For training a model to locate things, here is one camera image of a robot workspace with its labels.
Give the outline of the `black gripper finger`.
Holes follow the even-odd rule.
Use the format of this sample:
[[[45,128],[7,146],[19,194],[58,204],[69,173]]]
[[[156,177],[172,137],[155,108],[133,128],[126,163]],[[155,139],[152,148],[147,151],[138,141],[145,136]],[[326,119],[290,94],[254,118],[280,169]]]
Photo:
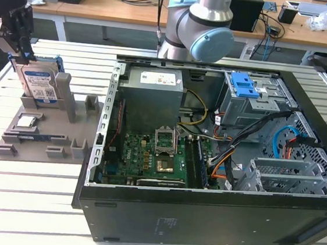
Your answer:
[[[22,59],[31,59],[31,35],[34,32],[33,10],[30,5],[16,9],[10,15],[10,40],[12,48]]]

